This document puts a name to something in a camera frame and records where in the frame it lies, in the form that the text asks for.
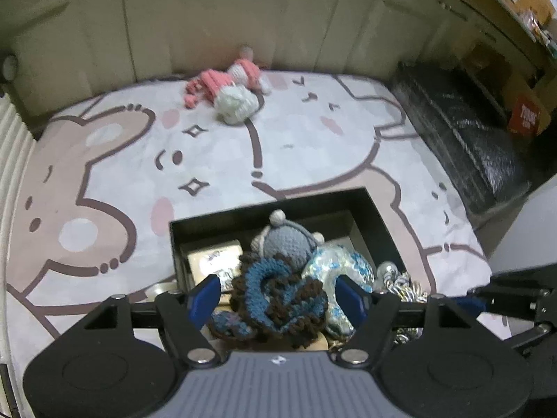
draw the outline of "wall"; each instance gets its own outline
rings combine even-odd
[[[557,176],[477,235],[493,272],[557,262]]]
[[[134,81],[224,68],[242,43],[273,68],[387,80],[399,61],[454,64],[478,40],[525,77],[544,66],[495,0],[0,0],[30,125]]]

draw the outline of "cartoon rug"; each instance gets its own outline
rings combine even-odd
[[[183,108],[183,81],[105,94],[51,120],[23,179],[6,272],[24,416],[32,357],[109,295],[144,300],[173,277],[173,219],[366,187],[424,288],[459,295],[489,281],[458,193],[384,85],[265,74],[272,94],[238,127],[207,103]],[[501,318],[480,319],[510,335]]]

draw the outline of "cabinet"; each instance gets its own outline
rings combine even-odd
[[[31,116],[134,81],[122,0],[1,0],[0,43]]]
[[[274,67],[314,68],[336,0],[125,0],[138,79],[226,68],[249,44]]]
[[[0,48],[37,116],[171,73],[226,68],[247,43],[276,69],[388,80],[399,61],[454,65],[481,40],[530,60],[461,0],[0,0]]]
[[[387,80],[399,61],[454,63],[485,41],[525,75],[534,66],[461,0],[339,0],[317,68]]]

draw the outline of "metal bolt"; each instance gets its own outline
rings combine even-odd
[[[192,349],[188,352],[188,358],[199,364],[209,363],[214,358],[214,351],[204,347]]]
[[[545,322],[538,325],[538,328],[545,334],[551,331],[551,325],[546,324]]]
[[[342,351],[340,357],[350,364],[362,364],[369,358],[369,355],[365,350],[348,349]]]

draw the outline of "gray crocheted ball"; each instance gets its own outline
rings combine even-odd
[[[302,270],[317,246],[324,242],[323,236],[287,220],[282,210],[275,210],[269,220],[271,225],[253,239],[252,250],[261,257],[282,255],[290,259],[295,270]]]

